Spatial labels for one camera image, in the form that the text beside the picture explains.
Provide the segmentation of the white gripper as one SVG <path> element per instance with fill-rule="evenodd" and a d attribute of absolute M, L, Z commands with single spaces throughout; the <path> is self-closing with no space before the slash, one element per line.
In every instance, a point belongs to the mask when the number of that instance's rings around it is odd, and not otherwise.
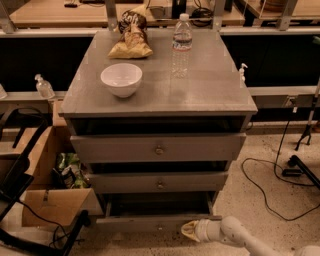
<path fill-rule="evenodd" d="M 221 222 L 209 219 L 192 220 L 182 225 L 181 233 L 196 242 L 217 242 L 222 238 Z"/>

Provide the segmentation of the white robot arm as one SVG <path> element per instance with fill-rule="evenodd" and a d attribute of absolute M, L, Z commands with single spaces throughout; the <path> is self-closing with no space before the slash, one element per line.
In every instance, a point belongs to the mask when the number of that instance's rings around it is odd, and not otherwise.
<path fill-rule="evenodd" d="M 245 248 L 249 256 L 282 256 L 279 252 L 254 237 L 235 217 L 227 216 L 219 221 L 192 220 L 181 227 L 181 233 L 196 242 L 219 242 L 224 245 Z"/>

